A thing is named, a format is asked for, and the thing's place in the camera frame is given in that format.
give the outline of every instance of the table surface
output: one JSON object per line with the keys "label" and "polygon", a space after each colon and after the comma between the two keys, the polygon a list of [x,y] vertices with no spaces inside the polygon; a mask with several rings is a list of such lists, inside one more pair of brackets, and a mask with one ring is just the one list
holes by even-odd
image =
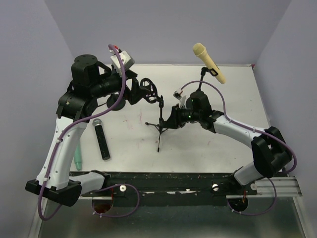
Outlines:
{"label": "table surface", "polygon": [[[267,209],[272,198],[249,199],[246,212]],[[46,216],[56,204],[49,202]],[[131,208],[113,207],[124,214]],[[125,218],[92,215],[91,200],[78,200],[62,207],[48,222],[42,222],[39,238],[301,238],[305,237],[292,198],[278,198],[273,210],[261,216],[234,214],[228,207],[140,207]]]}
{"label": "table surface", "polygon": [[[164,96],[163,117],[170,116],[171,107],[178,101],[172,96],[175,90],[192,80],[200,79],[200,65],[134,65],[138,80],[151,79],[159,95]],[[224,95],[227,113],[232,118],[250,125],[268,127],[266,115],[251,67],[220,67],[227,82],[221,85],[210,75],[205,81],[214,84]],[[198,84],[186,87],[189,96]],[[207,85],[202,90],[208,95],[213,109],[223,111],[217,92]],[[98,108],[100,113],[106,106]],[[180,172],[230,173],[251,162],[252,151],[229,137],[213,134],[198,123],[187,124],[178,130],[168,130],[161,136],[157,152],[158,131],[145,122],[158,123],[159,105],[145,100],[100,117],[104,123],[111,159],[103,161],[92,122],[81,137],[83,171],[112,172]],[[76,171],[72,163],[71,171]]]}

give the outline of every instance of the black microphone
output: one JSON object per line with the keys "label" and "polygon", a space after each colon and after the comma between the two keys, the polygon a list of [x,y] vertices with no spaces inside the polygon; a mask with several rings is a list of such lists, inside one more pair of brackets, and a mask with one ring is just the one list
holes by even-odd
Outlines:
{"label": "black microphone", "polygon": [[103,129],[103,122],[99,118],[94,119],[93,126],[96,131],[101,157],[103,160],[108,160],[110,159],[110,153],[108,150],[107,141]]}

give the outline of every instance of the white wall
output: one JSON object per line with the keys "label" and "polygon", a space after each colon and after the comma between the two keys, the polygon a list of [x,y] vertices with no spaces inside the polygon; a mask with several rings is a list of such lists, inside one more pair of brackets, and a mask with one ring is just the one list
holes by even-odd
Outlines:
{"label": "white wall", "polygon": [[0,237],[25,238],[72,55],[42,0],[0,1]]}
{"label": "white wall", "polygon": [[109,61],[118,44],[137,63],[255,63],[290,0],[45,0],[72,54]]}
{"label": "white wall", "polygon": [[317,2],[292,0],[255,67],[271,124],[298,156],[298,178],[317,234]]}

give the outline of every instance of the white table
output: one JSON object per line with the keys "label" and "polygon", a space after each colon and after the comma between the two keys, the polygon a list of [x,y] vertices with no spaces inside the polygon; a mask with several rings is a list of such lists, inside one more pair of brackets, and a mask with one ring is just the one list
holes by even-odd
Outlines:
{"label": "white table", "polygon": [[[172,96],[186,82],[200,79],[201,65],[134,65],[138,80],[147,77],[164,96],[163,117],[168,119],[171,106],[178,101]],[[251,67],[220,67],[227,82],[221,85],[206,74],[205,81],[214,84],[224,95],[227,113],[232,118],[254,126],[268,128],[266,115]],[[189,96],[198,84],[186,87]],[[223,111],[222,102],[215,90],[207,85],[202,90],[208,95],[213,109]],[[95,113],[104,111],[106,106]],[[103,161],[92,121],[81,137],[83,171],[108,172],[194,172],[230,173],[252,161],[252,151],[245,145],[223,135],[213,134],[198,123],[184,128],[168,130],[161,136],[160,152],[157,152],[159,133],[145,122],[158,123],[159,105],[145,100],[124,109],[110,112],[100,119],[104,123],[111,159]],[[76,171],[74,164],[71,171]]]}

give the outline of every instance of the tripod stand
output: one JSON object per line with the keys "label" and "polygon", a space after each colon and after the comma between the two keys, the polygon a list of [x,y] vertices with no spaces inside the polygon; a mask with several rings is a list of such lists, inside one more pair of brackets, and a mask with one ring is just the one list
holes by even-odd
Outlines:
{"label": "tripod stand", "polygon": [[152,124],[152,123],[146,122],[145,125],[154,126],[158,130],[158,132],[159,132],[158,143],[160,143],[160,135],[162,135],[165,131],[168,130],[168,128],[164,129],[164,127],[163,127],[163,123],[164,123],[164,119],[163,119],[164,100],[163,100],[163,96],[162,95],[159,98],[158,106],[159,106],[158,124]]}

